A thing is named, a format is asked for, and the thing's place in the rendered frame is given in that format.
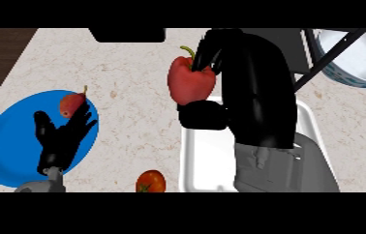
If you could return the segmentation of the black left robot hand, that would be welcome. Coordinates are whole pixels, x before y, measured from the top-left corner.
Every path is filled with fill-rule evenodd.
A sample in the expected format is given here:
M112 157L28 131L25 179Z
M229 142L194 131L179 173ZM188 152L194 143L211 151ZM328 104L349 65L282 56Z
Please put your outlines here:
M61 171L70 168L80 143L98 124L96 120L90 120L89 110L90 105L84 103L76 110L68 123L58 128L48 113L34 112L36 138L42 145L37 172L42 175L48 174L52 167L58 167Z

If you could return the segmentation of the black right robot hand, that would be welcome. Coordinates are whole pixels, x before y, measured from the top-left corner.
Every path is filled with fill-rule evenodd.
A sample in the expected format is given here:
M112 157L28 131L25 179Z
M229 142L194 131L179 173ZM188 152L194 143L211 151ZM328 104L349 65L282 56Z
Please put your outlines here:
M179 121L195 130L231 130L239 144L291 149L298 106L287 58L279 46L239 29L205 32L194 70L222 76L222 101L177 107Z

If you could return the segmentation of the red bell pepper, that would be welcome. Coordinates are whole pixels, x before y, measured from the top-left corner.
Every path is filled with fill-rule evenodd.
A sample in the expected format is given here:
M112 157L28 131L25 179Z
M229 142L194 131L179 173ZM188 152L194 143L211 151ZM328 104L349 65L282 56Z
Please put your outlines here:
M167 74L167 87L176 103L186 105L205 100L210 96L216 85L216 73L211 67L192 71L195 51L186 45L180 48L189 52L191 56L179 56L173 60Z

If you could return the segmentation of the white tray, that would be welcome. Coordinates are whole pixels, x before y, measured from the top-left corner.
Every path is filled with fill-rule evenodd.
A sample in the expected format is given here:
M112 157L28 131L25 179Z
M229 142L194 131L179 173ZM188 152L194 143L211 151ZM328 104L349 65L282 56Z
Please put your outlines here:
M297 100L297 132L306 135L319 145L325 160L331 160L323 144L321 131L312 109ZM300 158L290 159L288 168L282 168L279 176L270 173L269 186L279 183L275 189L264 191L301 191ZM180 176L179 189L185 192L235 192L236 174L235 136L229 128L223 131L191 130L182 127Z

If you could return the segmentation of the blue round plate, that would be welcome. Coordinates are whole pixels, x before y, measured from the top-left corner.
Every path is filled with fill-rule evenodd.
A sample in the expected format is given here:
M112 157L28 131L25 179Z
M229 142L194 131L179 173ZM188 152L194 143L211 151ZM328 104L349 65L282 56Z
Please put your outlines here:
M45 180L37 172L42 145L36 138L34 112L48 113L55 127L70 121L61 114L61 99L73 94L68 90L40 92L19 100L0 114L0 185L19 187L30 181ZM98 108L86 97L90 105L90 120L99 120Z

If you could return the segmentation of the red pear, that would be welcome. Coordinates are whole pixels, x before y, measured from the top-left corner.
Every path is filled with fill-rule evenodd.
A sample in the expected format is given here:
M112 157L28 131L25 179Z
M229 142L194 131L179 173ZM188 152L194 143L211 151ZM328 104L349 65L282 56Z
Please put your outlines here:
M61 114L65 118L71 118L76 110L80 108L83 103L86 102L86 92L87 87L83 87L81 93L73 93L62 97L61 99Z

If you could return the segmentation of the white bowl with blue rim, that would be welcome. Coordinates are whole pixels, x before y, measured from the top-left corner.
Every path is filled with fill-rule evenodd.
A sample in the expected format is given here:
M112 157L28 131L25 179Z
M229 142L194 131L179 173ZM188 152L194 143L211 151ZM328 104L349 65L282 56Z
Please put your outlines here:
M344 38L346 31L315 30L313 35L316 44L313 50L316 60L321 60ZM366 34L325 66L322 73L338 83L356 88L366 88Z

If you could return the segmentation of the orange-red tomato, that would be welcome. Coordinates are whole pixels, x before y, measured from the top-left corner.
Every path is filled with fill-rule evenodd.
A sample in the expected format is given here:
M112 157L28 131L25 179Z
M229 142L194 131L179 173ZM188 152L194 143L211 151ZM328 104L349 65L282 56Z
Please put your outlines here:
M138 192L166 192L166 180L157 170L145 171L136 181Z

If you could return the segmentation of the black appliance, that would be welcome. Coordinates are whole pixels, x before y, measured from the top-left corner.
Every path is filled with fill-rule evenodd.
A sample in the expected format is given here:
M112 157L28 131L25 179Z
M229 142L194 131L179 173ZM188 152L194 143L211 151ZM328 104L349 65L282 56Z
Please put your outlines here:
M90 28L99 43L163 43L163 28Z

